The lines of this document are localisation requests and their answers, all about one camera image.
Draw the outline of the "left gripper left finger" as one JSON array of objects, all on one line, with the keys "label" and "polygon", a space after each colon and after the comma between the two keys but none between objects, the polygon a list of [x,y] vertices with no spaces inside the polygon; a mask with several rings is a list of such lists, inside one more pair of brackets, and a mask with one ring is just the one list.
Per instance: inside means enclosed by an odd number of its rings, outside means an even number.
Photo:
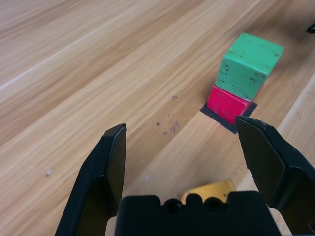
[{"label": "left gripper left finger", "polygon": [[126,161],[126,124],[108,129],[83,162],[57,236],[103,236],[118,213]]}]

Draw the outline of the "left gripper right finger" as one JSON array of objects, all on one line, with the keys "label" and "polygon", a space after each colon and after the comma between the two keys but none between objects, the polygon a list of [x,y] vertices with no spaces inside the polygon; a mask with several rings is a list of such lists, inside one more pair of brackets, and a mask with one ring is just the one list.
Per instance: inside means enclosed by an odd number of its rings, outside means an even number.
[{"label": "left gripper right finger", "polygon": [[247,168],[268,207],[295,235],[315,233],[315,169],[271,125],[236,118]]}]

